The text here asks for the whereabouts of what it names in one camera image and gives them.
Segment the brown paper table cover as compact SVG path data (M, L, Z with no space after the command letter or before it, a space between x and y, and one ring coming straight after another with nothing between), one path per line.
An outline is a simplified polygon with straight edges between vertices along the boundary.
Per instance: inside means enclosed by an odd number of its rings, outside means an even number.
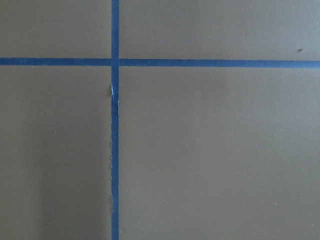
M317 0L122 0L125 59L320 58ZM108 240L111 67L1 66L0 237ZM122 240L317 240L318 69L121 66Z

